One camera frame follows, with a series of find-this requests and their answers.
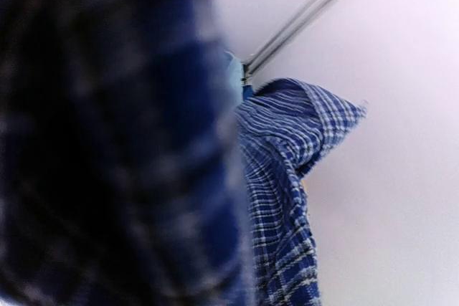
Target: shirt sleeve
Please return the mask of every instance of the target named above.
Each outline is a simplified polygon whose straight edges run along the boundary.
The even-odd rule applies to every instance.
[[[234,95],[210,0],[52,0],[67,92],[155,305],[250,305]]]

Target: checkered cloth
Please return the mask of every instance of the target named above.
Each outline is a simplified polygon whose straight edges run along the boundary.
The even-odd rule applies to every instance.
[[[0,0],[0,290],[27,305],[251,305],[209,0]]]
[[[321,304],[301,179],[363,115],[295,80],[271,82],[238,107],[260,305]]]

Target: blurred plaid fabric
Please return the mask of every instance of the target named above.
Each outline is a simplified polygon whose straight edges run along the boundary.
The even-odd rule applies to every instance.
[[[364,113],[321,87],[287,79],[238,107],[259,305],[321,305],[301,179]]]
[[[27,305],[251,305],[210,0],[0,0],[0,289]]]

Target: white background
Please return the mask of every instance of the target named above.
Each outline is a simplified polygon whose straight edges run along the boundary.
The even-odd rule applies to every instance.
[[[253,53],[305,0],[216,0]],[[257,77],[369,103],[308,178],[325,306],[459,305],[459,0],[339,0]]]

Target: metal rod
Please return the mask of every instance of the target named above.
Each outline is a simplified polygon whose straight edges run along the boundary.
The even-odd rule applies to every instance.
[[[263,68],[279,50],[334,0],[308,0],[300,10],[245,63],[246,78]]]

